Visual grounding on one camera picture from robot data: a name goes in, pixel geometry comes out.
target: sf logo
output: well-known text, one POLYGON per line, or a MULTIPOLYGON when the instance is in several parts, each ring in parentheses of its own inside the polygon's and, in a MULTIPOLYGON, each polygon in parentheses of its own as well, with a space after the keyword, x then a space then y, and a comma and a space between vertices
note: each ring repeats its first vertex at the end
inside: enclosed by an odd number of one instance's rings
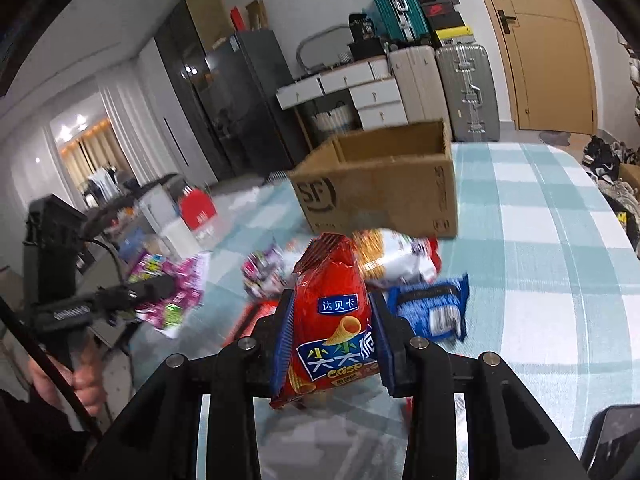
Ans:
POLYGON ((328 178, 312 182, 297 182, 296 187, 302 195, 307 210, 314 213, 326 213, 335 208, 335 189, 328 178))

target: metal screw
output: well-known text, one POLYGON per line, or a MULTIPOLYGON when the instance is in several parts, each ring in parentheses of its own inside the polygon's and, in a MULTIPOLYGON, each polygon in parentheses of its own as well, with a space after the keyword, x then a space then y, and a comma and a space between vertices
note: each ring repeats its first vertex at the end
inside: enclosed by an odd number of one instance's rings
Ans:
POLYGON ((169 368, 177 368, 182 366, 184 362, 184 355, 182 354, 171 354, 165 361, 166 365, 169 368))
POLYGON ((253 337, 243 337, 238 340, 238 347, 242 350, 251 350, 256 344, 257 341, 253 337))
POLYGON ((429 346, 429 340, 420 336, 412 337, 409 343, 412 347, 417 348, 418 350, 424 350, 429 346))
POLYGON ((494 352, 487 352, 482 356, 482 361, 489 366, 497 366, 500 364, 500 356, 494 352))

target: drawer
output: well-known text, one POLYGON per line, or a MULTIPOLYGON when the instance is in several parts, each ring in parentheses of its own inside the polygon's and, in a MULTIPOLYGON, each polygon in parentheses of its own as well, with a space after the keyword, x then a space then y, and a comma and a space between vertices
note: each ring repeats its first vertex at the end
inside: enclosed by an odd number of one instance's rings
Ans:
POLYGON ((364 130, 408 124, 402 103, 374 106, 358 110, 364 130))
POLYGON ((376 59, 374 61, 369 61, 371 65, 371 71, 373 72, 373 79, 386 79, 387 77, 391 77, 391 72, 389 71, 389 62, 386 60, 386 57, 383 59, 376 59))
POLYGON ((322 95, 322 88, 317 77, 303 79, 293 85, 285 86, 278 89, 276 94, 280 108, 285 110, 292 106, 311 101, 322 95))
POLYGON ((402 100, 398 90, 398 83, 396 83, 395 79, 356 86, 350 92, 353 104, 358 110, 368 106, 378 106, 402 100))
POLYGON ((320 82, 325 94, 373 80, 373 73, 368 62, 354 63, 320 75, 320 82))

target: blue label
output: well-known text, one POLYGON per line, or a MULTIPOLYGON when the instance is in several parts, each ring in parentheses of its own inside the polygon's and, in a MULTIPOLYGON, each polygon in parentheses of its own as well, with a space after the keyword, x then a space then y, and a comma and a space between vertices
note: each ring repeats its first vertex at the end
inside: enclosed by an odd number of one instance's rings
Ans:
POLYGON ((312 381, 325 375, 339 376, 343 368, 358 368, 376 360, 371 327, 367 326, 348 341, 325 345, 326 339, 304 343, 298 347, 298 356, 312 381))
POLYGON ((318 298, 318 314, 329 316, 343 316, 348 312, 358 309, 358 295, 346 294, 344 296, 327 296, 318 298))

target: ceiling light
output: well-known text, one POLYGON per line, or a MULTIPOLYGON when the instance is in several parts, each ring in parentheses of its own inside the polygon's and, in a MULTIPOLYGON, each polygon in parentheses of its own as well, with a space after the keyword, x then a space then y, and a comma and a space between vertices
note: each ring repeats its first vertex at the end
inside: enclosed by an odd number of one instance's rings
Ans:
POLYGON ((63 140, 64 142, 67 142, 68 140, 71 140, 71 137, 73 137, 71 135, 71 128, 67 128, 63 124, 62 128, 60 128, 60 139, 63 140))

